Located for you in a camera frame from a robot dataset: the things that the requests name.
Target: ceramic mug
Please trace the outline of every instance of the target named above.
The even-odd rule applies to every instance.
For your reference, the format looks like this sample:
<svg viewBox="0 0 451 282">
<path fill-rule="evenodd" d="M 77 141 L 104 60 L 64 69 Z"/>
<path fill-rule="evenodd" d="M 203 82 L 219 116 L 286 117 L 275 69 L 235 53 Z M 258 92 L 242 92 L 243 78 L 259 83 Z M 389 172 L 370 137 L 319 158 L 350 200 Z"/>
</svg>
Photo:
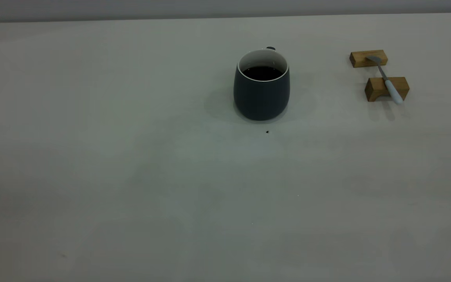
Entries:
<svg viewBox="0 0 451 282">
<path fill-rule="evenodd" d="M 255 67 L 270 67 L 279 77 L 256 80 L 245 75 Z M 290 98 L 290 68 L 288 61 L 273 47 L 255 50 L 238 62 L 234 78 L 234 102 L 247 118 L 267 120 L 275 118 L 286 108 Z"/>
</svg>

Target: table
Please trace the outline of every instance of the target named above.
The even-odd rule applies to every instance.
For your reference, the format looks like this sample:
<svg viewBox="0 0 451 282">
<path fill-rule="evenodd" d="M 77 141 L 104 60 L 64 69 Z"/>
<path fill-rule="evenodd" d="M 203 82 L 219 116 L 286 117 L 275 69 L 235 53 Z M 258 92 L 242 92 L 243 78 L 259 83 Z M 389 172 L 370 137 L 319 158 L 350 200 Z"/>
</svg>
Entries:
<svg viewBox="0 0 451 282">
<path fill-rule="evenodd" d="M 291 97 L 252 122 L 266 46 Z M 366 101 L 375 49 L 401 106 Z M 9 280 L 451 281 L 451 14 L 0 23 Z"/>
</svg>

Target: wall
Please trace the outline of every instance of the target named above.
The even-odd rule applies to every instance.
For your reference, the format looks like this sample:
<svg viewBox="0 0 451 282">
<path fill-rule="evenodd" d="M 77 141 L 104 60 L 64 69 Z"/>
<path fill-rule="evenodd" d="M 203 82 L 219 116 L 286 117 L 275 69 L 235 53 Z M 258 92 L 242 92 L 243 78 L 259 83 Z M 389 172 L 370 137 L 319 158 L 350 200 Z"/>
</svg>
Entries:
<svg viewBox="0 0 451 282">
<path fill-rule="evenodd" d="M 0 0 L 0 22 L 451 12 L 451 0 Z"/>
</svg>

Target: mug rim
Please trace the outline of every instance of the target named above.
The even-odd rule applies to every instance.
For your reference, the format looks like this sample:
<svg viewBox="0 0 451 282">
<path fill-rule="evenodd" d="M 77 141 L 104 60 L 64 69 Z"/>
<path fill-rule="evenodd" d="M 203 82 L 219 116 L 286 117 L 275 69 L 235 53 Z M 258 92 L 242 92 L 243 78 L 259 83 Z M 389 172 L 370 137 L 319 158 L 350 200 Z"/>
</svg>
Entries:
<svg viewBox="0 0 451 282">
<path fill-rule="evenodd" d="M 283 59 L 285 59 L 285 61 L 286 61 L 286 63 L 287 63 L 287 69 L 285 70 L 285 72 L 284 72 L 282 75 L 280 75 L 279 77 L 277 77 L 277 78 L 275 78 L 275 79 L 271 79 L 271 80 L 256 80 L 256 79 L 252 79 L 252 78 L 247 77 L 247 76 L 240 70 L 240 62 L 241 62 L 241 60 L 242 60 L 246 55 L 248 55 L 249 53 L 256 52 L 256 51 L 260 51 L 260 50 L 269 50 L 270 52 L 276 52 L 276 53 L 278 53 L 279 55 L 281 55 L 281 57 L 283 57 Z M 260 49 L 257 49 L 257 50 L 249 51 L 247 54 L 241 56 L 241 59 L 238 61 L 238 64 L 236 64 L 236 68 L 237 68 L 238 71 L 241 73 L 241 75 L 243 75 L 245 78 L 247 78 L 247 79 L 249 79 L 249 80 L 256 81 L 256 82 L 271 82 L 271 81 L 276 81 L 276 80 L 278 80 L 278 79 L 284 77 L 284 76 L 286 75 L 286 73 L 288 73 L 288 70 L 290 69 L 290 64 L 288 63 L 288 60 L 285 58 L 285 56 L 283 56 L 283 54 L 281 54 L 280 52 L 278 52 L 278 51 L 276 51 L 276 50 L 272 50 L 271 48 L 260 48 Z"/>
</svg>

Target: wooden block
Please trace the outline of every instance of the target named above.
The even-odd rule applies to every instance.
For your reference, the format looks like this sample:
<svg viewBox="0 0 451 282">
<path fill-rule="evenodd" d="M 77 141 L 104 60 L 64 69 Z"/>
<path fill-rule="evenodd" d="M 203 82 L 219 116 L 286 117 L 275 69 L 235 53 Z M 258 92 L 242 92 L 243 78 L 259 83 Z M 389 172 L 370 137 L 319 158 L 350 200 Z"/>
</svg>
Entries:
<svg viewBox="0 0 451 282">
<path fill-rule="evenodd" d="M 389 77 L 392 85 L 396 88 L 403 101 L 410 90 L 408 82 L 404 77 Z M 380 96 L 391 96 L 387 87 L 384 84 L 384 79 L 382 77 L 372 77 L 368 79 L 368 83 L 365 87 L 365 94 L 368 102 L 374 102 Z"/>
<path fill-rule="evenodd" d="M 379 57 L 382 60 L 381 66 L 387 64 L 387 56 L 385 55 L 384 50 L 352 52 L 349 59 L 351 60 L 352 66 L 355 68 L 376 67 L 377 64 L 367 59 L 366 56 Z"/>
</svg>

